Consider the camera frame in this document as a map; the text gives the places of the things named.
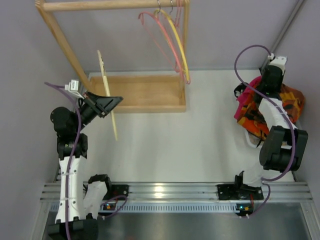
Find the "cream plastic hanger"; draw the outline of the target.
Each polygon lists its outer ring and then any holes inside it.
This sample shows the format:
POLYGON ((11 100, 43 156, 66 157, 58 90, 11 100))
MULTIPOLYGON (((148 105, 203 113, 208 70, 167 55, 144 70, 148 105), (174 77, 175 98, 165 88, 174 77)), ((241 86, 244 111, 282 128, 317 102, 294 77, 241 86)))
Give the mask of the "cream plastic hanger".
MULTIPOLYGON (((107 74, 106 74, 106 70, 105 70, 105 65, 104 65, 104 61, 103 61, 103 58, 102 58, 102 54, 101 54, 101 52, 99 50, 97 50, 97 55, 98 55, 99 67, 100 67, 100 72, 101 72, 101 77, 102 77, 102 81, 103 81, 105 94, 106 94, 107 97, 110 97, 111 94, 110 94, 108 78, 107 78, 107 74)), ((117 126, 116 126, 115 113, 112 110, 110 112, 110 114, 111 114, 111 121, 112 121, 114 137, 115 137, 115 140, 118 141, 118 131, 117 131, 117 126)))

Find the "orange camouflage trousers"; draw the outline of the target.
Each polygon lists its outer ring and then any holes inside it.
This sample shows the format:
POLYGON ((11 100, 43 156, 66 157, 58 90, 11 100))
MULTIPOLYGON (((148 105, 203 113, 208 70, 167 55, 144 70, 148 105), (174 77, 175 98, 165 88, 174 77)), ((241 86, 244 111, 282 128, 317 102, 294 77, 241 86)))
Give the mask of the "orange camouflage trousers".
POLYGON ((285 121, 287 115, 292 124, 295 124, 300 118, 304 109, 306 98, 303 93, 295 88, 282 84, 278 99, 271 101, 263 98, 260 103, 254 100, 257 94, 254 91, 252 102, 244 107, 239 119, 236 122, 242 126, 248 133, 254 135, 261 141, 265 141, 271 127, 273 114, 275 119, 281 123, 285 121))

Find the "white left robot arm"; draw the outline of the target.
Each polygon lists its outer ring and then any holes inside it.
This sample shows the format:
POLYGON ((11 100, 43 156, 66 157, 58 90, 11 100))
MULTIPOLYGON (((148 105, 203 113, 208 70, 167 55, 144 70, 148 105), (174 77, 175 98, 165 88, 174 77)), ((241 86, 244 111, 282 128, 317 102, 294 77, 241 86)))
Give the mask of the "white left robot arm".
POLYGON ((61 171, 59 207, 55 223, 48 227, 51 239, 98 239, 98 211, 112 184, 108 175, 96 174, 84 188, 88 137, 82 130, 94 118, 105 118, 122 101, 121 96, 98 96, 87 91, 75 111, 61 106, 51 112, 61 171))

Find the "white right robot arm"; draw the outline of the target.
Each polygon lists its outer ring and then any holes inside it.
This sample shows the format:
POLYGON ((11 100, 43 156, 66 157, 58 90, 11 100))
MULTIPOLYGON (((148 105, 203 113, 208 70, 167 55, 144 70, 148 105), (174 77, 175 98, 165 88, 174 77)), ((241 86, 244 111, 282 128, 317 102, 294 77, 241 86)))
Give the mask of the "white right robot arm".
POLYGON ((284 67, 269 64, 261 76, 241 83, 234 94, 238 108, 234 118, 259 140, 259 163, 234 178, 234 189, 242 194, 257 193, 263 171, 297 171, 308 141, 308 133, 296 127, 305 96, 283 84, 284 67))

